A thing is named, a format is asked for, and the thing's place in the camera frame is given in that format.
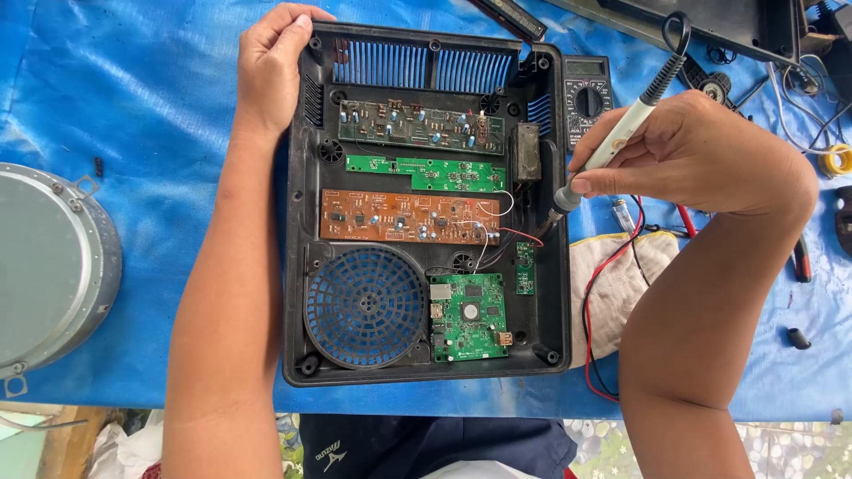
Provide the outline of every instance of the green circuit board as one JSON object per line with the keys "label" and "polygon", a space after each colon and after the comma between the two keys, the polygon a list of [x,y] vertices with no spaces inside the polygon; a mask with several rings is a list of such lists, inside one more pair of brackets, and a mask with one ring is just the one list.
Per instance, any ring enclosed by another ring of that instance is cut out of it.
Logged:
{"label": "green circuit board", "polygon": [[505,190],[506,183],[505,168],[477,161],[346,155],[346,171],[409,175],[414,190],[494,193]]}
{"label": "green circuit board", "polygon": [[535,256],[533,243],[515,243],[515,292],[535,294]]}
{"label": "green circuit board", "polygon": [[429,278],[429,317],[436,362],[509,355],[501,274],[450,274]]}
{"label": "green circuit board", "polygon": [[339,114],[340,140],[500,156],[506,148],[504,118],[404,106],[401,100],[343,100]]}

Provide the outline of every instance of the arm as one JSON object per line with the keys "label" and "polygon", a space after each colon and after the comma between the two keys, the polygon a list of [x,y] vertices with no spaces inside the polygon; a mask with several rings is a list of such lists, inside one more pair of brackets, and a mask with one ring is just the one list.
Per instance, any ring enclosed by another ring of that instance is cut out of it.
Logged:
{"label": "arm", "polygon": [[[570,170],[620,114],[584,137]],[[625,326],[619,395],[642,474],[753,477],[728,404],[763,301],[813,212],[813,168],[698,92],[660,102],[612,167],[578,175],[574,184],[585,182],[575,190],[720,211],[648,288]]]}
{"label": "arm", "polygon": [[172,330],[168,477],[281,477],[272,388],[280,271],[273,153],[296,108],[314,7],[280,4],[240,36],[238,99],[216,205]]}

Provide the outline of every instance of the circuit board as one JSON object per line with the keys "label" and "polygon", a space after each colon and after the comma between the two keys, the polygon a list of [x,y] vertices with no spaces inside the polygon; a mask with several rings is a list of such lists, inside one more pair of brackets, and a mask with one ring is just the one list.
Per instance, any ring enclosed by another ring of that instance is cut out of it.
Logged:
{"label": "circuit board", "polygon": [[412,177],[412,189],[495,193],[505,190],[506,169],[490,163],[445,159],[346,155],[347,171],[390,173]]}
{"label": "circuit board", "polygon": [[429,300],[435,361],[509,355],[501,274],[431,276]]}
{"label": "circuit board", "polygon": [[533,243],[515,243],[515,292],[535,294],[535,256]]}
{"label": "circuit board", "polygon": [[341,140],[503,155],[505,120],[425,108],[401,100],[340,102]]}
{"label": "circuit board", "polygon": [[496,199],[324,189],[319,236],[328,240],[498,245]]}

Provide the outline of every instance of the blue tablecloth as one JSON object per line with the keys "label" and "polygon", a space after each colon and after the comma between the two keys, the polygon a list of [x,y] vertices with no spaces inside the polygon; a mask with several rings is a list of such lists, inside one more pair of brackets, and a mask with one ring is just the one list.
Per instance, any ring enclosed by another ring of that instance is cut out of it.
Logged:
{"label": "blue tablecloth", "polygon": [[[307,3],[345,21],[511,38],[464,0]],[[546,41],[564,53],[609,56],[616,106],[633,102],[668,56],[539,0],[521,3],[547,24]],[[257,0],[0,5],[0,161],[76,179],[93,174],[92,158],[102,157],[96,197],[124,247],[124,277],[112,312],[67,357],[27,373],[30,391],[20,399],[163,406],[172,321],[210,220],[225,156],[237,36],[273,5]],[[763,65],[750,59],[713,66],[704,45],[695,42],[690,50],[706,70],[730,75],[735,101],[765,76]],[[670,94],[681,90],[674,84]],[[834,112],[825,99],[802,102],[825,118]],[[813,137],[812,122],[790,107],[785,111],[793,135],[806,142]],[[782,134],[769,87],[743,113]],[[831,191],[849,183],[841,178],[821,184],[820,203],[805,232],[814,281],[796,283],[789,267],[775,281],[731,405],[737,419],[827,420],[833,408],[852,409],[847,349],[852,265],[834,233]],[[571,241],[618,231],[611,200],[584,202],[572,213]],[[649,201],[647,210],[652,222],[682,226],[673,205]],[[695,220],[699,227],[706,222],[700,214]],[[683,316],[688,320],[689,312]],[[814,347],[787,347],[781,334],[787,326],[803,329]],[[610,384],[616,365],[616,355],[602,361]],[[589,392],[579,369],[530,378],[312,389],[294,389],[279,377],[274,402],[279,411],[303,413],[620,415],[617,405]]]}

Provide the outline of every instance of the digital multimeter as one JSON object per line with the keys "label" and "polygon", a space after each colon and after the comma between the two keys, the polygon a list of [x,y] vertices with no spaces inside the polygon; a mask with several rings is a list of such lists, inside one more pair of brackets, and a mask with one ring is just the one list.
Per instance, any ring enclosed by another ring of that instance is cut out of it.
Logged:
{"label": "digital multimeter", "polygon": [[565,82],[565,129],[568,151],[604,112],[613,109],[609,82],[609,58],[606,56],[562,56]]}

